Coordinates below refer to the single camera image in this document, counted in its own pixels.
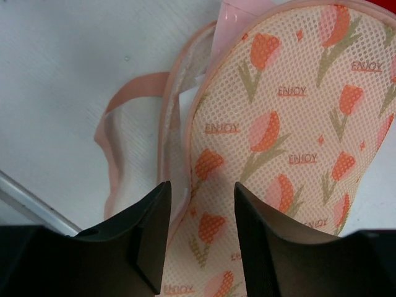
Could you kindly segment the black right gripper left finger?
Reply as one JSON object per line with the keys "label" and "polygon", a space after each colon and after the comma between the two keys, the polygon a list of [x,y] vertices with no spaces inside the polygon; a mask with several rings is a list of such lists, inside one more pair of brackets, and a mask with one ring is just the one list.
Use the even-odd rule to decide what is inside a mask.
{"label": "black right gripper left finger", "polygon": [[75,236],[40,225],[3,226],[1,295],[159,295],[170,211],[166,181]]}

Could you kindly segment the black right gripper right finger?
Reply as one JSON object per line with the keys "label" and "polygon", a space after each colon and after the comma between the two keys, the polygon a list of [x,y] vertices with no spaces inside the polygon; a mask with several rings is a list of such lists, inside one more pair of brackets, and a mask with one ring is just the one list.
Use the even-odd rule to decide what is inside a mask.
{"label": "black right gripper right finger", "polygon": [[394,296],[395,231],[346,237],[310,228],[236,183],[235,216],[248,296]]}

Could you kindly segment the pink tulip mesh laundry bag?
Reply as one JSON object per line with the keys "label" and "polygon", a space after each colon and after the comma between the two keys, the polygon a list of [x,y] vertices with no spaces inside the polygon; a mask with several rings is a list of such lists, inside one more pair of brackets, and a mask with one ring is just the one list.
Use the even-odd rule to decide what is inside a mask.
{"label": "pink tulip mesh laundry bag", "polygon": [[110,218],[132,191],[131,102],[162,98],[157,178],[173,197],[161,296],[246,296],[236,183],[339,235],[395,119],[393,12],[369,1],[287,1],[211,61],[216,24],[186,43],[171,71],[125,84],[95,133]]}

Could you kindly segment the pink bra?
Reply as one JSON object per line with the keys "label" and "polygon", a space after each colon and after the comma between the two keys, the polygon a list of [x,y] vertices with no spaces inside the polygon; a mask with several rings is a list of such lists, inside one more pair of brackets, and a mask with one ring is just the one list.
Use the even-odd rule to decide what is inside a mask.
{"label": "pink bra", "polygon": [[274,1],[269,0],[222,1],[213,36],[211,61],[219,57],[226,45],[250,21],[276,5]]}

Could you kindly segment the red plastic tray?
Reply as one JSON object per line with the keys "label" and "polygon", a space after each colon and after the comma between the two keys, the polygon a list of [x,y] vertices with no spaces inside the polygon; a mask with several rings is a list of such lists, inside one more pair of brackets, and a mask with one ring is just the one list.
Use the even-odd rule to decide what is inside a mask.
{"label": "red plastic tray", "polygon": [[396,14],[396,0],[368,0],[368,1]]}

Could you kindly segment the aluminium mounting rail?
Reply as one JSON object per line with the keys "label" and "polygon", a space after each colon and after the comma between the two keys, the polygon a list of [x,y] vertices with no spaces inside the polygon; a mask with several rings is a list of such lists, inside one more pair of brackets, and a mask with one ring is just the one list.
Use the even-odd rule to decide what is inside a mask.
{"label": "aluminium mounting rail", "polygon": [[43,224],[53,231],[74,236],[82,229],[44,203],[39,197],[1,171],[1,200],[25,220]]}

